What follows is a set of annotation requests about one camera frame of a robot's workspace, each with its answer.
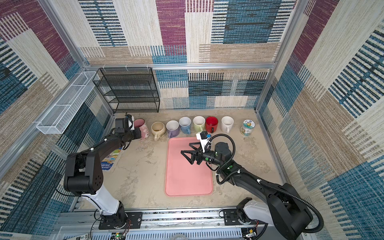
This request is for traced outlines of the pink ghost pattern mug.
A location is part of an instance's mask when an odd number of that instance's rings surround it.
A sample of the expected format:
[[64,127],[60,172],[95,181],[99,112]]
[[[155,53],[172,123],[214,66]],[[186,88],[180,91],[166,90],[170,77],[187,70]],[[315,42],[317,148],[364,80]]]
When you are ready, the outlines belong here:
[[141,138],[146,139],[150,136],[149,128],[144,119],[137,119],[134,121],[134,127],[141,131]]

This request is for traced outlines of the blue dotted ceramic mug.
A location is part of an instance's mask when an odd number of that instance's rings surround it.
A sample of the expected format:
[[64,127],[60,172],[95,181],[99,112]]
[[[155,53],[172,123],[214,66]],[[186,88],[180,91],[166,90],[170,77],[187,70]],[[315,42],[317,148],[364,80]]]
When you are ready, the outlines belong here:
[[180,129],[184,134],[186,135],[191,134],[191,123],[192,123],[192,120],[189,117],[180,118],[179,120]]

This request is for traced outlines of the purple ceramic mug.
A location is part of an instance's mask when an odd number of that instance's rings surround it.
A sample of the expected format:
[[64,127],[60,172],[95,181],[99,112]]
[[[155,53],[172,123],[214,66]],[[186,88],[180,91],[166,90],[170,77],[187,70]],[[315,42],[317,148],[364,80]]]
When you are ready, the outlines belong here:
[[180,134],[180,125],[178,121],[171,120],[166,124],[168,137],[175,138]]

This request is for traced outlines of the light green ceramic mug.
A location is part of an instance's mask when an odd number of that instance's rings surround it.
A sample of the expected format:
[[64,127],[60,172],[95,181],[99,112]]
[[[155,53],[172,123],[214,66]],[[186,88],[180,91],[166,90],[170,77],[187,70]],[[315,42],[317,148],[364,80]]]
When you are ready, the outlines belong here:
[[193,124],[194,124],[194,129],[197,133],[206,130],[206,119],[202,116],[194,117]]

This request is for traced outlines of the red ceramic mug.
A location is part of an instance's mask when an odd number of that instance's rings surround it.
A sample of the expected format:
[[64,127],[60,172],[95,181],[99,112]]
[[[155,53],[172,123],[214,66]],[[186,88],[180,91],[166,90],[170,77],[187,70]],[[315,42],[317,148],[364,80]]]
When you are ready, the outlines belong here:
[[206,131],[213,134],[218,127],[219,120],[216,117],[209,116],[206,118]]

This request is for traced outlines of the white ceramic mug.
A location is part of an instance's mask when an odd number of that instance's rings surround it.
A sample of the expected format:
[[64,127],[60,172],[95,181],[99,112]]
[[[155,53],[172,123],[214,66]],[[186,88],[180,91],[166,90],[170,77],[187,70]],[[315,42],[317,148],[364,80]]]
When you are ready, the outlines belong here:
[[234,119],[229,116],[222,117],[221,119],[221,130],[224,133],[229,133],[234,125]]

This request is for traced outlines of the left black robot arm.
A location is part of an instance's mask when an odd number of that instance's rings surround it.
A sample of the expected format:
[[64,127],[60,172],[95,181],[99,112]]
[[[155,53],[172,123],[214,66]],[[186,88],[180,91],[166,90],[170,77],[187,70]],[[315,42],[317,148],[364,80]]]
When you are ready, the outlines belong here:
[[125,150],[131,141],[140,138],[141,131],[134,127],[134,117],[127,114],[115,120],[115,128],[98,144],[67,157],[64,189],[85,198],[101,211],[100,230],[121,229],[129,222],[122,202],[104,186],[101,162],[113,151]]

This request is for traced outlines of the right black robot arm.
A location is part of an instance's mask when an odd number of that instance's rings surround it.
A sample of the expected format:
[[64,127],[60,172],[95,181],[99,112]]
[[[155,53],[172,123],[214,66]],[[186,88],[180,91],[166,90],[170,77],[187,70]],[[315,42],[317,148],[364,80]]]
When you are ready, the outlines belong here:
[[216,175],[222,178],[217,180],[219,185],[228,182],[261,199],[268,206],[272,224],[287,240],[295,240],[302,233],[314,233],[323,227],[324,222],[320,220],[319,228],[308,228],[314,218],[311,213],[314,206],[302,199],[295,188],[287,183],[282,186],[274,184],[250,173],[233,160],[234,153],[227,143],[217,143],[214,150],[203,150],[201,146],[196,148],[194,143],[190,147],[191,150],[181,151],[190,164],[206,162],[216,165]]

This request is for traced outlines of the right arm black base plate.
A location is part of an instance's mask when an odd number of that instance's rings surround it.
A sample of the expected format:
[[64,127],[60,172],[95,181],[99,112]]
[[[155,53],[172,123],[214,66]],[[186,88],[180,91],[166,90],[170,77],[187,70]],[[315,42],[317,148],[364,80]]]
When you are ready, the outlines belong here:
[[244,211],[239,209],[222,209],[219,217],[224,219],[226,226],[248,225],[251,222]]

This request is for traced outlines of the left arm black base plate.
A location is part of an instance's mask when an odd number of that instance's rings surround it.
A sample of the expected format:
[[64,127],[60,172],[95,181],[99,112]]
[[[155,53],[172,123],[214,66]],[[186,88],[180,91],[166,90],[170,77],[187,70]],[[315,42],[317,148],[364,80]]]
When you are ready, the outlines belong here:
[[123,220],[114,219],[114,216],[101,215],[99,230],[127,230],[139,229],[142,223],[143,212],[126,212]]

